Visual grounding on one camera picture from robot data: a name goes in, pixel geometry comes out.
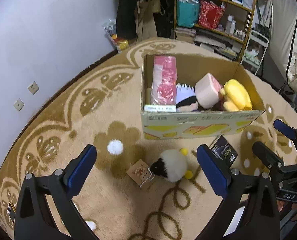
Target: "red patterned bag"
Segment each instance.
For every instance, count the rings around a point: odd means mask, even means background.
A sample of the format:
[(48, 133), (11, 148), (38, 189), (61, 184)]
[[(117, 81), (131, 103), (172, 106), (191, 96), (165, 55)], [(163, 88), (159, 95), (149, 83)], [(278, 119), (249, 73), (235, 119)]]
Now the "red patterned bag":
[(198, 23), (205, 28), (215, 29), (224, 12), (225, 8), (201, 0)]

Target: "white bottle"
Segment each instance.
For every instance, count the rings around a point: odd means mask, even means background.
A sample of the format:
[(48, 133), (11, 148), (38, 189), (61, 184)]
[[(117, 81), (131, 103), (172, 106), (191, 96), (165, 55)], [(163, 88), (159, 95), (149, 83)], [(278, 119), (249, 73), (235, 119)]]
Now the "white bottle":
[(235, 31), (235, 25), (236, 25), (236, 21), (232, 21), (231, 23), (231, 29), (230, 29), (230, 34), (233, 35), (234, 31)]
[(230, 33), (232, 22), (233, 22), (233, 16), (229, 15), (227, 18), (227, 23), (226, 23), (226, 27), (225, 27), (225, 32), (227, 34)]

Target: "wall switch plate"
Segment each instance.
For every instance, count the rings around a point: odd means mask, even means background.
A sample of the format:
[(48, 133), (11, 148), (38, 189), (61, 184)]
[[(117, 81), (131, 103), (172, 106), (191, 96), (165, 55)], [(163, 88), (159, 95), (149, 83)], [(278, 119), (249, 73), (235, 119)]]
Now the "wall switch plate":
[(28, 87), (28, 90), (34, 95), (36, 91), (38, 91), (40, 88), (39, 86), (35, 83), (35, 81)]
[(20, 111), (23, 106), (24, 106), (24, 103), (21, 101), (20, 98), (14, 103), (14, 107), (17, 111)]

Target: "black card with text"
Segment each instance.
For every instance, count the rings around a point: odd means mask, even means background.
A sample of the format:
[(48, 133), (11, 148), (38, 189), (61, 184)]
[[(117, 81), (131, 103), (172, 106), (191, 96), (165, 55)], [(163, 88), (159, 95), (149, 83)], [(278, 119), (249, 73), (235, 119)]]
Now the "black card with text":
[(236, 150), (228, 143), (228, 141), (221, 135), (210, 147), (210, 150), (221, 160), (224, 160), (226, 165), (230, 168), (237, 157)]

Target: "beige fleece blanket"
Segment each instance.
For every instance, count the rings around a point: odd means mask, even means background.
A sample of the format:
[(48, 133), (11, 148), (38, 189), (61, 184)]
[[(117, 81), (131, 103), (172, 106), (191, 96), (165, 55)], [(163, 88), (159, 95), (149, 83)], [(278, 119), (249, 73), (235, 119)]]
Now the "beige fleece blanket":
[[(195, 151), (200, 144), (210, 145), (214, 138), (144, 139), (140, 87), (146, 53), (220, 57), (182, 41), (151, 39), (110, 58), (67, 88), (25, 130), (0, 169), (0, 225), (11, 237), (14, 228), (7, 206), (10, 201), (16, 206), (26, 173), (49, 175), (64, 168), (86, 144), (96, 146), (98, 160), (73, 202), (100, 239), (195, 239), (207, 224), (221, 197), (214, 194)], [(240, 153), (233, 167), (259, 175), (264, 167), (251, 151), (257, 140), (286, 164), (297, 161), (292, 142), (273, 128), (276, 118), (297, 127), (297, 114), (268, 84), (250, 76), (266, 113), (243, 132), (226, 138)], [(118, 151), (108, 147), (112, 141), (119, 142)], [(190, 180), (172, 184), (155, 177), (145, 191), (126, 175), (140, 158), (151, 164), (163, 150), (183, 147), (190, 152), (189, 165), (194, 173)], [(48, 200), (59, 229), (67, 233), (54, 203)]]

